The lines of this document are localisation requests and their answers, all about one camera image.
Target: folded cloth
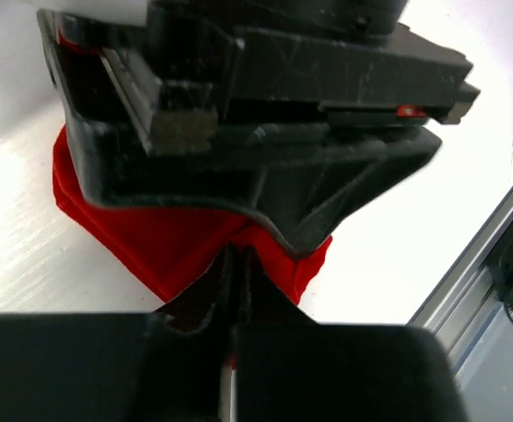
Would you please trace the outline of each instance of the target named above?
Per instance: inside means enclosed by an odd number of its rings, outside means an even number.
[[[65,128],[54,145],[57,206],[81,224],[163,301],[192,284],[225,245],[256,248],[264,270],[293,302],[319,272],[331,243],[299,261],[289,258],[272,236],[243,215],[194,208],[94,207],[83,198]]]

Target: red cloth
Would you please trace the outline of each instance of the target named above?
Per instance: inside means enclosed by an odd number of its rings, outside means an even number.
[[[194,282],[231,242],[255,246],[271,280],[297,303],[331,242],[328,239],[313,255],[294,262],[268,232],[242,215],[187,208],[93,207],[81,194],[65,128],[54,145],[54,196],[62,211],[165,302]]]

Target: black plastic housing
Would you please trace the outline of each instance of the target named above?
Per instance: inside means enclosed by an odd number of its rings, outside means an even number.
[[[404,2],[330,2],[371,9],[362,38],[295,4],[154,1],[146,28],[40,11],[85,199],[248,215],[298,258],[428,163],[421,125],[459,122],[471,63],[395,25]]]

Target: white table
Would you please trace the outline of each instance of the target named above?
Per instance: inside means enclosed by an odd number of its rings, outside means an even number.
[[[348,218],[302,308],[405,323],[513,181],[513,2],[410,0],[402,21],[474,62],[482,93],[424,170]],[[34,9],[0,0],[0,311],[139,311],[160,301],[51,193],[63,124]]]

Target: metal rail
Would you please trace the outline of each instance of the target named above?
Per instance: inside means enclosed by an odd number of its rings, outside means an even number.
[[[513,187],[409,324],[434,332],[459,368],[500,310],[485,259],[513,221]]]

